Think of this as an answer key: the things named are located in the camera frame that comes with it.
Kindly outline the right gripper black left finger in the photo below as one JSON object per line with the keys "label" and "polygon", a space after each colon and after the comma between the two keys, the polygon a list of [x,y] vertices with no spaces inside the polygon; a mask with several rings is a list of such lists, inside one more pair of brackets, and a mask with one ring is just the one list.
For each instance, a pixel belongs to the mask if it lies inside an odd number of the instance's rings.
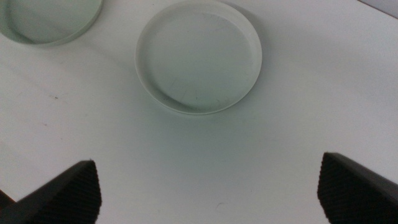
{"label": "right gripper black left finger", "polygon": [[71,166],[24,198],[1,208],[3,224],[92,224],[102,204],[96,164]]}

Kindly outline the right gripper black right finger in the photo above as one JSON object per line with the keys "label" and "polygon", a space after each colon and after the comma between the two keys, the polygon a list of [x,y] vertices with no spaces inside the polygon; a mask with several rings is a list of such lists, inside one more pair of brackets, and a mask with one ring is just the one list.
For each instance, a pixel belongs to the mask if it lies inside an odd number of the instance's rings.
{"label": "right gripper black right finger", "polygon": [[317,197],[330,223],[397,223],[397,184],[336,152],[323,154]]}

